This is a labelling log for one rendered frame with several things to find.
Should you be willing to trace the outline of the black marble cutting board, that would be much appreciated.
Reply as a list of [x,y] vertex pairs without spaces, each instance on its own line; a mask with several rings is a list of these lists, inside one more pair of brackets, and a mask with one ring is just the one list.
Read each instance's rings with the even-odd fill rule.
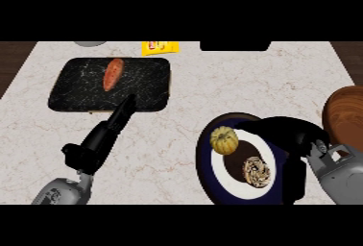
[[137,111],[160,111],[168,89],[169,62],[163,58],[75,58],[59,72],[48,108],[112,111],[134,94]]

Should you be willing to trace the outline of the blue and white plate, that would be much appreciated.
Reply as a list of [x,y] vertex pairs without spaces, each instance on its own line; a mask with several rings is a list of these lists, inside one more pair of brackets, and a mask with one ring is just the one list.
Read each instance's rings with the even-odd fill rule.
[[[209,137],[215,128],[233,127],[242,121],[256,121],[258,117],[242,112],[219,115],[206,124],[196,146],[196,170],[199,183],[215,205],[280,205],[281,166],[284,152],[262,138],[244,130],[236,130],[239,145],[228,155],[219,155],[211,147]],[[270,169],[270,182],[265,187],[253,187],[240,177],[243,160],[259,157]]]

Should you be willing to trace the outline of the black appliance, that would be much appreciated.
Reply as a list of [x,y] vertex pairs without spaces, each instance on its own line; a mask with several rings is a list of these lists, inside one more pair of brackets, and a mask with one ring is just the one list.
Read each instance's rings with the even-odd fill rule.
[[202,41],[202,51],[265,51],[271,43],[268,41]]

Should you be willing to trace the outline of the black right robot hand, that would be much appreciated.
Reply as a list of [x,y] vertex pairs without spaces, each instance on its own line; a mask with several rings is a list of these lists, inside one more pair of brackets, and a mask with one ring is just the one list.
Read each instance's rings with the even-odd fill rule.
[[306,164],[302,158],[312,153],[323,156],[330,145],[326,131],[308,121],[274,116],[256,121],[242,121],[234,128],[258,135],[287,153],[281,171],[281,203],[292,205],[305,196]]

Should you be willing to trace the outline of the yellow packet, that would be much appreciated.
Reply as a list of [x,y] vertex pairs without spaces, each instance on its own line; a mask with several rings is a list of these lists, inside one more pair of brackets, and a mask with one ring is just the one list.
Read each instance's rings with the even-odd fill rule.
[[143,41],[141,42],[141,55],[159,55],[178,52],[177,41]]

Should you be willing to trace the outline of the grey round object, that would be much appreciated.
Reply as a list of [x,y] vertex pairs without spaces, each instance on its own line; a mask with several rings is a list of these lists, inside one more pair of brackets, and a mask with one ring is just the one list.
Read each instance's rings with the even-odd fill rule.
[[101,45],[106,41],[73,41],[82,47],[94,47]]

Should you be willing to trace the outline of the yellow squash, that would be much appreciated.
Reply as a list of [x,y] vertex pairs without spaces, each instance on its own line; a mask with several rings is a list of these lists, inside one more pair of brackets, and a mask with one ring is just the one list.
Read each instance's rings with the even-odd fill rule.
[[230,155],[237,147],[237,136],[231,127],[221,126],[213,129],[209,135],[212,150],[222,156]]

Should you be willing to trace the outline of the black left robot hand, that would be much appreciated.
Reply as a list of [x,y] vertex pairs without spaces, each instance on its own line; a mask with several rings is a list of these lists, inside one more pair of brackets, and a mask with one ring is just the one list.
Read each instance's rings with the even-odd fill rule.
[[92,175],[100,168],[118,135],[135,112],[135,95],[131,94],[115,108],[112,115],[91,129],[81,144],[66,143],[60,149],[67,167]]

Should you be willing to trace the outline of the brown wooden bowl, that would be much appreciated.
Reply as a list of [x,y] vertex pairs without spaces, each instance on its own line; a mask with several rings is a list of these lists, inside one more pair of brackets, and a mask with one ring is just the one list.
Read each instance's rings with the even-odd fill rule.
[[363,86],[345,86],[332,93],[323,107],[321,124],[330,142],[363,152]]

